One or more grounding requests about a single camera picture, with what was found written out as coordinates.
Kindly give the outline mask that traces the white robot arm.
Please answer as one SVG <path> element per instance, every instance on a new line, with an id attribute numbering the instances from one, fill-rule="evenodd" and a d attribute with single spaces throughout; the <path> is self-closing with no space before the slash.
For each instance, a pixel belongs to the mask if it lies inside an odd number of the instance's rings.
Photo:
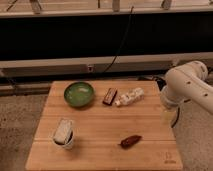
<path id="1" fill-rule="evenodd" d="M 172 127 L 179 119 L 180 105 L 185 100 L 194 101 L 213 115 L 213 87 L 205 82 L 207 77 L 207 66 L 201 61 L 191 61 L 167 71 L 160 100 L 163 111 L 171 117 Z"/>

